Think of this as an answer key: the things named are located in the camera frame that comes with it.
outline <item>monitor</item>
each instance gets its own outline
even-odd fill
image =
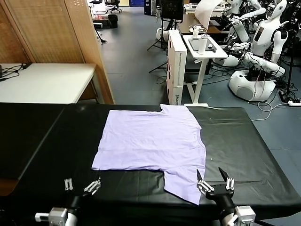
[[[192,4],[199,4],[201,0],[189,0],[189,3],[192,3]]]

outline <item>white desk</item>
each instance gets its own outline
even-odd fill
[[[196,8],[191,7],[189,4],[184,4],[185,13],[194,13],[196,11]],[[211,17],[221,17],[222,13],[225,11],[225,7],[217,6],[214,8]]]
[[[203,104],[198,103],[199,95],[201,93],[201,88],[205,76],[205,70],[206,70],[206,65],[209,61],[209,59],[215,59],[215,58],[227,58],[228,55],[225,53],[225,51],[211,38],[209,37],[208,39],[211,41],[211,43],[215,46],[216,51],[206,51],[204,54],[199,54],[197,51],[194,51],[189,39],[192,38],[192,35],[183,35],[184,41],[186,45],[188,46],[188,49],[190,53],[192,54],[192,57],[194,59],[197,59],[195,63],[201,62],[201,67],[198,73],[198,81],[197,81],[197,86],[196,90],[193,90],[192,83],[187,83],[187,88],[190,94],[190,97],[192,99],[192,104],[189,104],[187,106],[203,106]]]
[[[1,65],[4,69],[20,64]],[[0,82],[0,102],[70,104],[79,100],[92,80],[95,64],[32,64],[19,73]]]

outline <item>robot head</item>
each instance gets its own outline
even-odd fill
[[[286,0],[273,0],[267,8],[267,19],[273,19],[281,16],[287,5]]]

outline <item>wooden partition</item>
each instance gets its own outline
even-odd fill
[[[0,0],[0,63],[28,61],[97,64],[103,100],[114,104],[86,0]]]

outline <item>white humanoid robot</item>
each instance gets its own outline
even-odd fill
[[[238,51],[243,48],[249,48],[251,46],[251,43],[248,43],[249,36],[245,30],[245,27],[243,25],[243,21],[256,17],[259,15],[262,15],[266,12],[266,9],[261,7],[258,0],[246,0],[248,4],[252,5],[256,10],[246,13],[242,16],[238,16],[240,14],[240,7],[243,3],[242,0],[233,0],[231,3],[231,7],[229,9],[226,9],[225,15],[232,15],[233,17],[230,19],[230,22],[232,24],[232,27],[229,30],[228,34],[228,40],[230,40],[232,37],[236,37],[235,33],[239,37],[240,41],[243,43],[234,43],[230,50]],[[239,57],[235,57],[233,55],[229,55],[226,59],[214,59],[215,63],[218,63],[223,66],[233,67],[237,66],[239,63]]]
[[[274,0],[268,6],[267,20],[255,23],[256,33],[250,46],[250,52],[243,53],[242,60],[251,62],[255,67],[255,77],[250,78],[249,71],[236,71],[232,74],[229,88],[232,92],[247,101],[265,101],[275,88],[275,83],[267,78],[280,77],[285,69],[277,65],[282,47],[287,40],[288,32],[282,30],[280,17],[287,5],[286,0]],[[241,43],[241,49],[249,43]],[[274,44],[271,60],[264,59],[266,50]]]

